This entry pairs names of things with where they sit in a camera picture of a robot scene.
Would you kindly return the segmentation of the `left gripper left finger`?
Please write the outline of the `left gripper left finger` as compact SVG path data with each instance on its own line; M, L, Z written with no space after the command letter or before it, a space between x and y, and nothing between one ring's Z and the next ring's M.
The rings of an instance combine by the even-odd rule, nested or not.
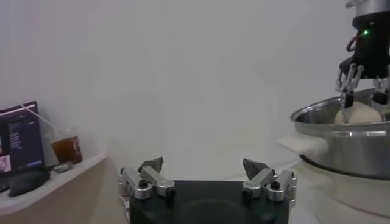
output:
M118 173L118 200L125 213L130 212L130 198L148 200L155 190L158 196L170 200L176 196L176 184L160 172L164 164L162 156L142 162L137 168L122 167Z

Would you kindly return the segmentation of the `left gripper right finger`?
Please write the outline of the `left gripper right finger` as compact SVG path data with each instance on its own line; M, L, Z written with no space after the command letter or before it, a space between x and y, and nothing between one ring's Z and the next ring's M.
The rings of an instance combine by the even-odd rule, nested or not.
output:
M246 203L260 198L261 194L275 203L287 200L289 207L295 207L297 194L297 177L291 170L277 173L265 163L244 158L242 164L247 181L242 182L242 197Z

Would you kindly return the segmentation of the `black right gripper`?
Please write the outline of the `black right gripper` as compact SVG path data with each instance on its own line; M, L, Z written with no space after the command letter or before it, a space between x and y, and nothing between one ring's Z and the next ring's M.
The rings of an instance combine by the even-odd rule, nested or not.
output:
M339 65L336 77L337 92L341 93L341 108L350 108L360 78L374 79L372 101L387 105L389 99L389 14L373 13L357 16L353 55Z

